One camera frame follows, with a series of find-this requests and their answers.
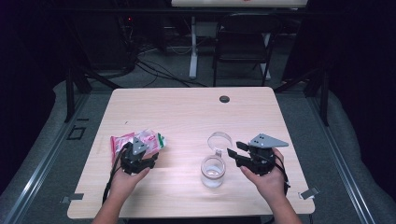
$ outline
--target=metal gripper jaw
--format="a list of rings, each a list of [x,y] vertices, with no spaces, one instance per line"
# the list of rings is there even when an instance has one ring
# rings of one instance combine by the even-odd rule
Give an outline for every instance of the metal gripper jaw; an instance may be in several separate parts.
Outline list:
[[[125,148],[121,154],[121,168],[128,174],[138,174],[145,168],[154,168],[155,161],[158,159],[159,153],[157,152],[151,158],[142,159],[149,149],[149,146],[144,144],[140,139],[134,137],[134,142],[125,144],[122,148]]]
[[[227,148],[228,155],[235,159],[236,166],[246,166],[256,175],[266,175],[275,166],[273,147],[287,147],[289,144],[274,137],[260,133],[247,144],[236,142],[236,146],[246,151],[250,158],[238,155],[235,151]]]

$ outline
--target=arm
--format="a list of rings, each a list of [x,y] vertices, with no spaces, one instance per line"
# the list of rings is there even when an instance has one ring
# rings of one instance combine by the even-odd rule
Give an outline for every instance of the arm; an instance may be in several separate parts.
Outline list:
[[[123,171],[117,171],[111,182],[111,190],[107,200],[102,205],[92,223],[117,223],[125,200],[134,191],[137,183],[148,173],[149,168],[144,169],[137,175],[127,175]]]
[[[283,161],[283,155],[274,148],[274,153]],[[242,173],[256,185],[260,195],[268,202],[276,223],[302,223],[284,193],[284,177],[276,167],[268,175],[255,175],[247,167],[241,166]]]

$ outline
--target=table surface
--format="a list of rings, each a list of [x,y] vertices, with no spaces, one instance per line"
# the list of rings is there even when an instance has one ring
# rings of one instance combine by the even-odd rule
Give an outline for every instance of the table surface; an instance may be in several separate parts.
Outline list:
[[[222,95],[230,97],[222,103]],[[99,211],[112,166],[110,136],[151,129],[161,133],[167,145],[154,169],[136,186],[120,211],[120,217],[232,217],[272,214],[255,186],[227,154],[223,184],[209,189],[202,184],[201,162],[214,154],[207,138],[224,132],[235,142],[247,143],[265,133],[289,143],[279,150],[285,157],[291,188],[288,198],[298,214],[315,210],[312,199],[299,192],[308,189],[274,92],[254,88],[161,88],[113,91],[90,155],[76,188],[83,199],[72,201],[67,215],[93,218]]]
[[[305,7],[307,0],[172,0],[173,7]]]

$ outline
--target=pink snack bag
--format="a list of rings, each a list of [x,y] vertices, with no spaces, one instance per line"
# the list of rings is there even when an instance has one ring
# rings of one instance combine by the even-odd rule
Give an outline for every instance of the pink snack bag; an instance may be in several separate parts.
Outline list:
[[[122,147],[126,143],[134,141],[134,137],[148,145],[145,155],[149,153],[156,153],[166,145],[165,138],[160,133],[155,133],[149,129],[138,134],[127,133],[121,137],[111,136],[110,142],[113,161],[116,159],[117,153],[122,150]]]

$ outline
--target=desk leg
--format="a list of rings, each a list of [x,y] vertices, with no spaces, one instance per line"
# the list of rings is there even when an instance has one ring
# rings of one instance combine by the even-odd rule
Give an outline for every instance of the desk leg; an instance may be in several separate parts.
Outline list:
[[[197,78],[197,37],[195,33],[195,17],[191,18],[191,63],[190,78]]]

